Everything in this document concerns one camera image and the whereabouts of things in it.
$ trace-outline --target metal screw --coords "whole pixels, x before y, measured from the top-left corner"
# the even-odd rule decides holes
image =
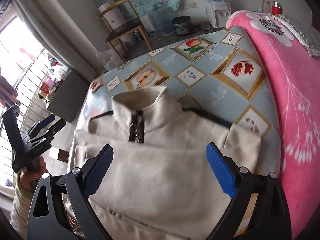
[[[48,178],[48,177],[49,177],[49,173],[45,172],[44,174],[42,174],[42,178],[43,178],[43,179],[46,179],[46,178]]]
[[[243,173],[243,174],[246,174],[248,173],[248,169],[246,167],[240,167],[240,172]]]
[[[73,168],[71,173],[72,174],[78,174],[80,172],[80,168]]]
[[[278,175],[275,172],[270,172],[270,176],[274,179],[278,178]]]

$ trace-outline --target chair backrest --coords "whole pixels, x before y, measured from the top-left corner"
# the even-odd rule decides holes
[[[107,9],[105,9],[102,13],[100,13],[98,15],[97,18],[101,18],[103,19],[103,21],[105,22],[105,24],[108,26],[109,30],[113,31],[113,29],[111,28],[110,24],[107,22],[107,20],[103,17],[104,14],[106,14],[108,11],[111,11],[112,9],[118,7],[119,5],[125,3],[125,2],[129,2],[129,6],[131,8],[131,10],[133,11],[133,14],[136,18],[139,18],[136,10],[134,9],[132,3],[130,2],[131,0],[120,0],[120,1],[117,1],[117,2],[114,2],[113,4],[111,4],[110,6],[108,6]]]

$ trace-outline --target human hand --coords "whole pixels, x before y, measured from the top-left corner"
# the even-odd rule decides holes
[[[20,174],[20,185],[25,190],[32,192],[30,182],[33,180],[38,181],[41,177],[41,175],[45,172],[48,172],[47,165],[44,162],[44,158],[40,156],[40,170],[38,172],[29,172],[27,168],[21,169]]]

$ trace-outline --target black zipper placket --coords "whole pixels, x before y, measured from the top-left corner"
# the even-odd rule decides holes
[[[131,114],[131,125],[129,127],[129,141],[143,143],[144,141],[144,122],[142,111],[137,110]]]

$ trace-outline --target wooden chair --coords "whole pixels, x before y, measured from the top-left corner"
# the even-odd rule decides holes
[[[132,9],[134,15],[135,15],[135,19],[126,22],[125,24],[115,28],[114,30],[111,28],[110,24],[107,22],[107,20],[103,17],[103,15],[105,13],[107,13],[108,11],[111,11],[112,9],[118,7],[120,4],[123,4],[125,2],[129,2],[129,6]],[[146,41],[150,51],[152,51],[151,48],[151,40],[148,37],[147,31],[144,28],[136,10],[134,9],[134,7],[132,6],[130,0],[121,0],[121,1],[117,1],[113,4],[111,4],[107,9],[105,9],[102,13],[99,14],[98,18],[103,19],[103,21],[105,22],[105,24],[108,26],[109,30],[111,31],[106,43],[109,44],[109,46],[114,50],[114,52],[116,53],[116,55],[119,57],[119,59],[125,63],[125,59],[119,54],[119,52],[116,50],[116,48],[112,45],[113,41],[119,41],[120,45],[126,49],[126,47],[123,45],[122,41],[120,40],[120,38],[128,33],[134,32],[136,30],[139,30],[144,38],[144,40]]]

